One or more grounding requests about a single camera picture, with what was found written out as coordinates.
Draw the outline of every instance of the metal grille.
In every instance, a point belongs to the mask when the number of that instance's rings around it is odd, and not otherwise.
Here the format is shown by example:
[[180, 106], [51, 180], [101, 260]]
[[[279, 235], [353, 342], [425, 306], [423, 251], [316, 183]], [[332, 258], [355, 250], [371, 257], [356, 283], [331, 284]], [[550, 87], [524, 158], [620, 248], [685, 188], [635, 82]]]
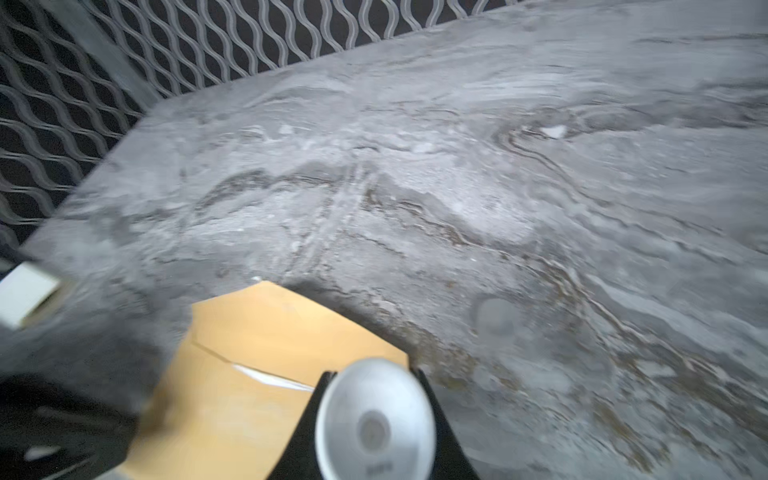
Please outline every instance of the metal grille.
[[22, 242], [141, 116], [32, 0], [0, 2], [0, 242]]
[[349, 50], [512, 0], [83, 0], [164, 97]]
[[[50, 217], [141, 117], [139, 104], [507, 3], [516, 0], [0, 0], [0, 243], [18, 245]], [[106, 36], [91, 38], [99, 28]], [[114, 75], [136, 101], [102, 68], [121, 62]]]

